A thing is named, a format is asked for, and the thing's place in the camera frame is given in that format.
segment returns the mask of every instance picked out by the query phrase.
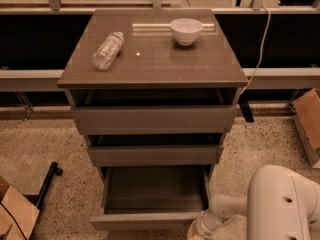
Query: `chest of drawers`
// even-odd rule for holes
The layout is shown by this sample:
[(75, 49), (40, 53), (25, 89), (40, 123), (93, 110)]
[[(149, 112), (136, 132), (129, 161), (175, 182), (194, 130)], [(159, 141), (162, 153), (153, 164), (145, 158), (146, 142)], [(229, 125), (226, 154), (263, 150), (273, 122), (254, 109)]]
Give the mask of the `chest of drawers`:
[[(193, 18), (192, 46), (169, 23)], [(104, 38), (125, 42), (108, 72), (91, 56)], [(108, 10), (91, 18), (58, 85), (104, 183), (97, 230), (183, 227), (208, 205), (208, 180), (247, 79), (210, 10)]]

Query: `black cable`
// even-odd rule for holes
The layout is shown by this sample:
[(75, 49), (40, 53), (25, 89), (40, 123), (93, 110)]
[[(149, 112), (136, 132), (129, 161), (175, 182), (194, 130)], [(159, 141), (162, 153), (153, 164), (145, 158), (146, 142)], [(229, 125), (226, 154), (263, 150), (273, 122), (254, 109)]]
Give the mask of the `black cable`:
[(9, 210), (3, 205), (3, 203), (0, 203), (0, 204), (1, 204), (1, 206), (6, 210), (6, 212), (11, 216), (11, 218), (14, 220), (14, 222), (16, 223), (18, 229), (20, 230), (23, 238), (24, 238), (25, 240), (28, 240), (28, 239), (26, 238), (25, 234), (23, 233), (22, 229), (20, 228), (18, 222), (17, 222), (16, 219), (13, 217), (13, 215), (12, 215), (12, 214), (9, 212)]

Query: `open drawer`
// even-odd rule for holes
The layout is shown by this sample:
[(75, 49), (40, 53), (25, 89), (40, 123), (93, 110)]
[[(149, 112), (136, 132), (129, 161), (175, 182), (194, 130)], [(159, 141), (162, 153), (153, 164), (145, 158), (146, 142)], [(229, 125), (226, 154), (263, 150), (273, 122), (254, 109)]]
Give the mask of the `open drawer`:
[(181, 228), (208, 206), (204, 166), (106, 169), (102, 214), (96, 230)]
[(96, 167), (216, 164), (223, 134), (89, 136), (88, 154)]
[(228, 132), (237, 106), (72, 108), (82, 135)]

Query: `bottom drawer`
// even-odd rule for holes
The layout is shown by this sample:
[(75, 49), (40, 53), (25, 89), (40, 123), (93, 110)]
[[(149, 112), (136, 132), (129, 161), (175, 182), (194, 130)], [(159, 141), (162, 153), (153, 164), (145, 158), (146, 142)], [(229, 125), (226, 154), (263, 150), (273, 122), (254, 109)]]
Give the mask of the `bottom drawer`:
[(179, 228), (208, 206), (204, 166), (107, 168), (96, 230)]

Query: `drawer front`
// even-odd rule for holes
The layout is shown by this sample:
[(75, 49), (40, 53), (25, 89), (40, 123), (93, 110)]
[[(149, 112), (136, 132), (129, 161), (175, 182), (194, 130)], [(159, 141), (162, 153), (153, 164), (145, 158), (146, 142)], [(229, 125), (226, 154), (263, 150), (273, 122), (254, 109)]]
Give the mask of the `drawer front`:
[(88, 153), (96, 167), (196, 165), (219, 162), (223, 146), (129, 146), (89, 147)]
[(96, 230), (182, 228), (208, 208), (203, 166), (108, 168)]
[(80, 134), (161, 134), (225, 132), (237, 106), (172, 108), (73, 108)]

